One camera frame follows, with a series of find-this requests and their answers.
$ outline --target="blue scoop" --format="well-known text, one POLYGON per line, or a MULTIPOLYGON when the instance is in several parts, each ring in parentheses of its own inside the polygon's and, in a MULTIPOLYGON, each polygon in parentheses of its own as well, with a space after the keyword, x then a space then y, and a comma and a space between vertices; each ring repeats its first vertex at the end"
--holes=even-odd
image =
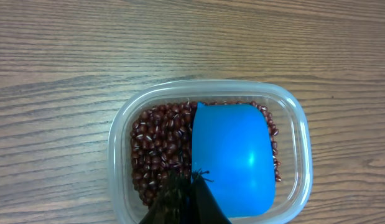
POLYGON ((198 104, 192 170, 204 178, 227 217, 263 214, 275 197, 274 162, 264 116, 251 105, 198 104))

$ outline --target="wooden table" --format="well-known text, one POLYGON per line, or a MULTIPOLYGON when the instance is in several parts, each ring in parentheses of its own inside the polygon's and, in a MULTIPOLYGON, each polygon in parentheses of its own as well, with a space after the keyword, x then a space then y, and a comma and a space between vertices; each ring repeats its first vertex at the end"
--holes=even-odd
POLYGON ((116 223, 106 143, 154 84, 275 83, 314 184, 294 223, 385 223, 385 1, 0 1, 0 223, 116 223))

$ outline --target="container lip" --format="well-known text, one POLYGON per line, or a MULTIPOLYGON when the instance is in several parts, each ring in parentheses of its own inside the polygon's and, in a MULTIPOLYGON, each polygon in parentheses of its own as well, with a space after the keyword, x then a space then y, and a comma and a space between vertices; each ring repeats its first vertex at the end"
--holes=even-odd
POLYGON ((284 99, 286 102, 288 102, 291 107, 293 107, 297 120, 299 121, 300 126, 300 134, 302 137, 302 144, 304 146, 304 159, 307 161, 304 163, 304 168, 306 170, 306 175, 304 180, 302 180, 303 186, 302 186, 302 192, 298 195, 296 203, 294 203, 286 212, 270 218, 269 220, 265 220, 265 223, 287 223, 291 221, 293 218, 295 218, 301 210, 304 208, 305 204, 308 201, 308 198, 311 193, 312 189, 312 181, 313 181, 313 171, 312 171, 312 153, 311 153, 311 143, 310 143, 310 135, 308 131, 308 123, 306 116, 304 114, 303 108, 301 107, 300 103, 296 100, 296 98, 287 90, 284 88, 269 84, 269 83, 261 83, 261 82, 254 82, 254 81, 246 81, 246 80, 220 80, 220 79, 200 79, 200 80, 181 80, 181 81, 173 81, 173 82, 167 82, 162 83, 158 85, 151 86, 149 88, 146 88, 145 90, 142 90, 138 93, 136 93, 134 96, 130 97, 130 99, 123 104, 123 106, 120 108, 120 110, 116 113, 115 118, 113 119, 113 122, 111 124, 111 127, 109 129, 109 136, 108 136, 108 179, 109 179, 109 191, 111 194, 111 200, 114 208, 114 212, 116 214, 116 217, 120 223, 134 223, 134 221, 131 218, 131 214, 127 210, 125 204, 124 204, 124 192, 122 189, 119 189, 118 185, 116 184, 116 178, 119 176, 119 171, 116 170, 116 160, 120 158, 116 158, 115 153, 115 146, 116 146, 116 130, 119 129, 120 126, 123 126, 123 124, 119 124, 119 120, 122 116, 126 114, 127 111, 132 109, 133 104, 135 102, 144 97, 147 94, 150 94, 152 92, 163 90, 167 88, 174 88, 174 87, 180 87, 180 86, 207 86, 208 88, 211 85, 223 85, 224 88, 230 88, 230 90, 241 90, 241 87, 243 87, 244 90, 256 90, 260 92, 267 92, 272 93, 274 95, 277 95, 284 99))

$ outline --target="pile of beans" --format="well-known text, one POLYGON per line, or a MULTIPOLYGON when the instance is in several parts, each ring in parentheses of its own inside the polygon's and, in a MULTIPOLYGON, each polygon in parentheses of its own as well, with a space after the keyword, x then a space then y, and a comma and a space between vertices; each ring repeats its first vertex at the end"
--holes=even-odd
MULTIPOLYGON (((241 101, 209 103, 209 105, 232 104, 244 103, 241 101)), ((277 142, 274 140, 279 130, 266 106, 259 105, 255 101, 246 104, 260 110, 266 119, 271 138, 275 180, 280 182, 278 167, 281 162, 276 159, 278 150, 277 142)), ((153 106, 152 109, 143 111, 133 122, 130 132, 132 182, 144 205, 152 205, 170 170, 190 179, 192 129, 197 105, 195 101, 188 101, 153 106)))

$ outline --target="plastic container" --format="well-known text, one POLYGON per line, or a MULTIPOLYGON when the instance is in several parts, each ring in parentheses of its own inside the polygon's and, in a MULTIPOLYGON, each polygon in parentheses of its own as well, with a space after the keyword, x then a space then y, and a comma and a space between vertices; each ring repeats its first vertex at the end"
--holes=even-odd
POLYGON ((279 129, 278 160, 282 182, 276 184, 272 207, 257 217, 232 223, 286 223, 304 208, 312 188, 312 158, 307 119, 299 102, 272 84, 241 80, 186 80, 152 86, 131 97, 117 113, 109 132, 109 188, 120 223, 139 223, 147 213, 131 179, 129 133, 140 112, 162 103, 181 101, 256 101, 269 108, 279 129))

